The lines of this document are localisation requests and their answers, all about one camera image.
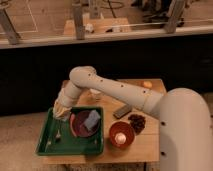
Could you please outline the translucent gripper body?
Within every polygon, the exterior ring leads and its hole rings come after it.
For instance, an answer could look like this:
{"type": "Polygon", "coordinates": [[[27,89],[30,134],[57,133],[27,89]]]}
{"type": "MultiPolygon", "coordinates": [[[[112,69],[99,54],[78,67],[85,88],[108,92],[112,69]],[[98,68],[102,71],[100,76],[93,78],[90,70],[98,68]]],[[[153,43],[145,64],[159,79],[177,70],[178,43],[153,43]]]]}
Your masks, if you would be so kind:
{"type": "Polygon", "coordinates": [[[54,102],[53,117],[57,120],[66,121],[70,116],[71,107],[62,105],[58,100],[54,102]]]}

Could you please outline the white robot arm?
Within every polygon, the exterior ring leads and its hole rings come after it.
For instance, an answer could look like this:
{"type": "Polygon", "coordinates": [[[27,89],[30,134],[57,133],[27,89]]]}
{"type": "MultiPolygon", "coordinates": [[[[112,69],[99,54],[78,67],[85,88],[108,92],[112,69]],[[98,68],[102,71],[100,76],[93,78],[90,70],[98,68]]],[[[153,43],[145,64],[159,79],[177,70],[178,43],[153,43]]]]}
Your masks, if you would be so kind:
{"type": "Polygon", "coordinates": [[[213,171],[213,122],[204,98],[188,88],[165,94],[100,77],[91,66],[75,67],[59,91],[53,116],[62,119],[84,89],[95,89],[159,120],[160,171],[213,171]]]}

